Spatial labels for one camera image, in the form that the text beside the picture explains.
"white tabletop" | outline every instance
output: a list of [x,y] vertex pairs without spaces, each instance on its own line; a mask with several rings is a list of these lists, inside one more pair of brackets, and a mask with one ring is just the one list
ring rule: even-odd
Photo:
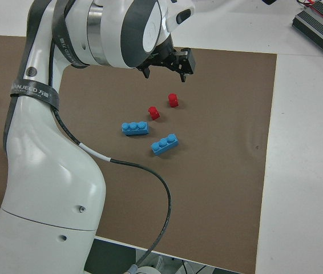
[[[275,53],[257,274],[323,273],[323,52],[295,0],[195,0],[175,46]],[[0,35],[25,36],[32,0],[0,0]]]

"silver metal ring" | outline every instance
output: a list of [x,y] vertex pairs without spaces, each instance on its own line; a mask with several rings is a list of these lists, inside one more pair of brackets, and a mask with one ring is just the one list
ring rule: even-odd
[[88,44],[94,59],[103,66],[109,66],[106,56],[102,48],[102,40],[100,37],[100,23],[102,20],[103,6],[92,3],[87,22]]

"black strap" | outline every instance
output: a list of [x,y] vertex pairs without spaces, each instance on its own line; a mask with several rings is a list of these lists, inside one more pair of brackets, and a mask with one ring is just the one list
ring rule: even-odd
[[83,69],[88,65],[84,64],[76,55],[65,22],[66,15],[74,2],[75,0],[57,0],[53,16],[53,40],[73,67]]
[[16,79],[12,84],[11,96],[18,94],[39,99],[59,110],[59,95],[57,91],[41,82]]

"cardboard surface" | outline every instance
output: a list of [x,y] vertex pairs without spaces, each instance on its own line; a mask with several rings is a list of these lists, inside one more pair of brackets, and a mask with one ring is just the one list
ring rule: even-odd
[[[7,162],[2,132],[9,88],[24,38],[0,37],[0,205]],[[81,142],[102,154],[146,165],[171,188],[170,225],[157,251],[254,273],[276,56],[194,50],[196,74],[180,83],[166,68],[66,69],[60,115]],[[176,93],[179,107],[170,108]],[[160,118],[152,121],[148,108]],[[123,122],[147,121],[150,133],[127,137]],[[150,145],[175,133],[180,144],[155,156]],[[96,160],[107,195],[97,235],[147,248],[167,210],[162,184],[148,173]]]

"white cable sleeve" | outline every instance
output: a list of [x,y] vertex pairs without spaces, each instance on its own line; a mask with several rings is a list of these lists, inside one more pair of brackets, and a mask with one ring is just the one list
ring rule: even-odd
[[97,158],[101,159],[101,160],[104,160],[106,162],[110,162],[111,161],[111,158],[110,157],[106,157],[94,150],[92,150],[91,148],[87,147],[85,144],[83,143],[80,143],[79,144],[79,147],[81,147],[82,150],[88,152],[89,154],[93,155],[93,156],[96,156]]

